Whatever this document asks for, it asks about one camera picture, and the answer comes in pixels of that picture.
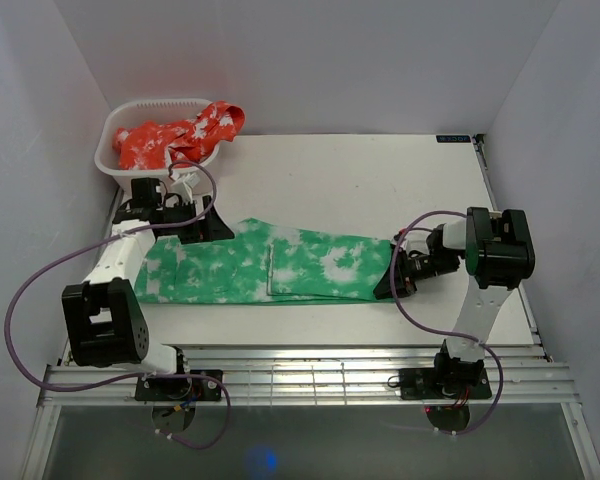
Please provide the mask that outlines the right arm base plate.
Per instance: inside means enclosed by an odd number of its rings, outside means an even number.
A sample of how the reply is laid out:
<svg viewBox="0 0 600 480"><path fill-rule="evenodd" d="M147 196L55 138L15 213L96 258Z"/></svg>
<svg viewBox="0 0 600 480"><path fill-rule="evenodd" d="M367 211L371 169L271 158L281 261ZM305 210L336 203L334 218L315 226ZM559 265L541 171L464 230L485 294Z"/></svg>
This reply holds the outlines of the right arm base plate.
<svg viewBox="0 0 600 480"><path fill-rule="evenodd" d="M476 385L443 383L435 377L433 368L403 368L387 380L387 386L399 391L402 400L488 400L492 391L486 372Z"/></svg>

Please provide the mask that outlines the orange tie-dye trousers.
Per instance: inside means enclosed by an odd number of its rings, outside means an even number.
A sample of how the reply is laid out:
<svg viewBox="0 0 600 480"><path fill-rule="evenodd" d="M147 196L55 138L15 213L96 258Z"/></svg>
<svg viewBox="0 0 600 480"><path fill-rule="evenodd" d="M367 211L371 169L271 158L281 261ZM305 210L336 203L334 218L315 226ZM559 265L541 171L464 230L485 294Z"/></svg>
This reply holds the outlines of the orange tie-dye trousers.
<svg viewBox="0 0 600 480"><path fill-rule="evenodd" d="M217 101L193 118L120 127L113 135L112 149L122 170L164 169L179 161L200 163L221 141L233 141L244 123L240 107Z"/></svg>

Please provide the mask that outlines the aluminium rail frame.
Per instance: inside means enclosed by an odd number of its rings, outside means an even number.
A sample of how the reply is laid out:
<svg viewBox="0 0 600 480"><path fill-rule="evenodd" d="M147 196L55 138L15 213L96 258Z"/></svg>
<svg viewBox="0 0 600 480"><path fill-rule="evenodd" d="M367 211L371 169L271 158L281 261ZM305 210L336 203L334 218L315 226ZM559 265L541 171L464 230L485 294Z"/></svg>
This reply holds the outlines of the aluminium rail frame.
<svg viewBox="0 0 600 480"><path fill-rule="evenodd" d="M426 405L403 398L399 372L422 370L433 360L432 346L370 348L255 348L230 346L185 351L202 385L168 395L151 377L125 377L120 370L80 367L71 358L48 368L45 379L62 391L43 391L22 471L40 479L65 406L150 406L168 410L208 402L234 408L283 406ZM600 479L580 396L565 362L555 362L540 342L495 346L485 361L486 382L500 406L556 404L587 479Z"/></svg>

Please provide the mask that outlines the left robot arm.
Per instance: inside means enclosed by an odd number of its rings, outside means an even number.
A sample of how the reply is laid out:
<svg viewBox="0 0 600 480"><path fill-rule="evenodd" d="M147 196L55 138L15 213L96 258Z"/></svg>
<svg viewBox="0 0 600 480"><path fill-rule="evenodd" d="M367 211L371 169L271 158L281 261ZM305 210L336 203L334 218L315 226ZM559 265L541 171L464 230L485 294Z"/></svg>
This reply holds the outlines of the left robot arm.
<svg viewBox="0 0 600 480"><path fill-rule="evenodd" d="M71 354L81 367L121 366L158 375L170 399L185 397L192 376L181 350L150 338L134 285L145 257L161 237L180 244L228 240L232 230L217 213L217 191L196 200L160 191L155 178L134 179L131 197L115 212L111 235L96 266L61 297Z"/></svg>

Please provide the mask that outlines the white plastic basket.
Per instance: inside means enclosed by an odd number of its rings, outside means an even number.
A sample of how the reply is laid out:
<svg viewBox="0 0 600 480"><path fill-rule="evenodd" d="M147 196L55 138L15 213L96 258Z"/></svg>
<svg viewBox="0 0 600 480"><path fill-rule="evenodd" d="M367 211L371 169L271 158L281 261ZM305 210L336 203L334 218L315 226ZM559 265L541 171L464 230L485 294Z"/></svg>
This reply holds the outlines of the white plastic basket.
<svg viewBox="0 0 600 480"><path fill-rule="evenodd" d="M104 122L101 138L94 154L96 167L112 177L127 194L131 193L131 180L134 178L158 178L170 186L172 180L165 168L157 170L120 169L119 155L113 149L114 134L120 127L135 128L147 121L165 124L193 119L209 104L209 100L199 98L149 99L122 104L114 109Z"/></svg>

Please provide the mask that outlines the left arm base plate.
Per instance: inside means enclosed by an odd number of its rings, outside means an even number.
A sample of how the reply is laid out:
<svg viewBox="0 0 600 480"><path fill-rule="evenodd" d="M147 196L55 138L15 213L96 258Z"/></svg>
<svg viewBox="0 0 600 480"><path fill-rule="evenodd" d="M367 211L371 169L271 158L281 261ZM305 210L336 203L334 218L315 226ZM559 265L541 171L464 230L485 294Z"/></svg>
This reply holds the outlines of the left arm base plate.
<svg viewBox="0 0 600 480"><path fill-rule="evenodd" d="M222 397L217 382L223 380L222 370L191 370L204 379L148 379L136 384L134 399L144 402L216 402Z"/></svg>

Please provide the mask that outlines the dark table label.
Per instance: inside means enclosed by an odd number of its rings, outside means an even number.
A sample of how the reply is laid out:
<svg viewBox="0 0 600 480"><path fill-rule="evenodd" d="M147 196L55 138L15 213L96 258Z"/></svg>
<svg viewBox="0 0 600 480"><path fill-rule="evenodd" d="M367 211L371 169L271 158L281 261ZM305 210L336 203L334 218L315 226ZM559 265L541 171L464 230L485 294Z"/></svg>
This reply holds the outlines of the dark table label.
<svg viewBox="0 0 600 480"><path fill-rule="evenodd" d="M472 138L469 135L436 135L436 141L444 144L471 143Z"/></svg>

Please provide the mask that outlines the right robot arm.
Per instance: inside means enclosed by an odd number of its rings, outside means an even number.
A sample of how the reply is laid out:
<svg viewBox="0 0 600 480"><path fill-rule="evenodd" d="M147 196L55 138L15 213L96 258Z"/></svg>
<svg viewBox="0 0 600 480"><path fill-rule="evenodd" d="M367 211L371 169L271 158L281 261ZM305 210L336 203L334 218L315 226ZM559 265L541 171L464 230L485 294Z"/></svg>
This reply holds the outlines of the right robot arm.
<svg viewBox="0 0 600 480"><path fill-rule="evenodd" d="M389 266L373 290L377 300L407 298L416 293L419 281L454 273L461 266L469 280L451 332L420 327L444 340L431 367L399 371L401 395L407 399L458 394L489 398L484 344L505 301L535 268L525 212L470 207L457 221L431 230L424 252L408 249L406 236L403 229L391 243Z"/></svg>

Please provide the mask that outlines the green tie-dye trousers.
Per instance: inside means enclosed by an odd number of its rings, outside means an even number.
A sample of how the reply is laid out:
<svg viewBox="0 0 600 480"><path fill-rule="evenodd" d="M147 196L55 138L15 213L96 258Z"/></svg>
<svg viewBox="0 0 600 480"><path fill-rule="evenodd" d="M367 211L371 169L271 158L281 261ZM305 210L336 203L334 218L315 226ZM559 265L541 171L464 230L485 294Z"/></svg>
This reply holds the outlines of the green tie-dye trousers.
<svg viewBox="0 0 600 480"><path fill-rule="evenodd" d="M229 240L159 239L135 282L142 303L350 304L374 301L391 244L245 219Z"/></svg>

